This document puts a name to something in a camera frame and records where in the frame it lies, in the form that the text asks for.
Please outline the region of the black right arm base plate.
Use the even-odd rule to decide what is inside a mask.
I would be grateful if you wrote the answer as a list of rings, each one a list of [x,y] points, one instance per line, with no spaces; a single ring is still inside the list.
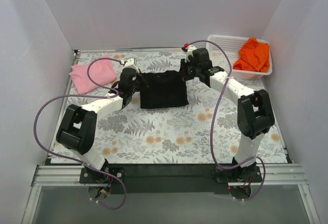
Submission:
[[[258,166],[249,166],[245,168],[235,168],[231,170],[222,170],[218,167],[215,167],[212,171],[213,177],[218,183],[229,183],[229,182],[249,182],[252,180],[252,183],[262,182],[262,176],[260,168]]]

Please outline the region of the black t shirt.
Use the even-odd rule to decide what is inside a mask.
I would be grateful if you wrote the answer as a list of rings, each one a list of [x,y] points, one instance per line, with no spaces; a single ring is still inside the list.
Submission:
[[[189,104],[186,82],[177,71],[144,73],[140,86],[142,109],[183,107]]]

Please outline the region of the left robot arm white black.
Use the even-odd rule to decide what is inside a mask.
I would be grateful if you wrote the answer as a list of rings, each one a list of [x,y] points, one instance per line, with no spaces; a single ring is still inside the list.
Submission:
[[[86,167],[93,167],[88,171],[98,183],[108,179],[109,163],[94,146],[97,123],[109,114],[125,108],[131,102],[133,94],[140,90],[141,81],[139,69],[123,68],[114,89],[118,96],[110,98],[110,94],[107,94],[106,97],[86,105],[69,105],[65,111],[56,141],[73,151]]]

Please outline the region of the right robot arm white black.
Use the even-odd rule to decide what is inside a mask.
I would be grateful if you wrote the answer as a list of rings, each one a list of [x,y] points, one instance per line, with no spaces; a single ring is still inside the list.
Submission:
[[[185,45],[182,50],[186,53],[180,61],[179,71],[183,79],[198,78],[237,106],[240,143],[231,165],[221,166],[215,162],[216,177],[222,181],[250,180],[258,172],[256,156],[260,143],[275,123],[269,94],[264,89],[256,91],[248,88],[230,77],[222,67],[213,66],[207,49]]]

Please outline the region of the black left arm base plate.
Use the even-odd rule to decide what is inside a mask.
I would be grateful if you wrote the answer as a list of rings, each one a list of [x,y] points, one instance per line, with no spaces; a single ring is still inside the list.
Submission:
[[[125,169],[121,167],[106,168],[105,171],[111,175],[114,175],[124,181]],[[83,167],[80,172],[79,183],[80,184],[105,184],[111,181],[111,177],[107,174],[99,173],[89,168]]]

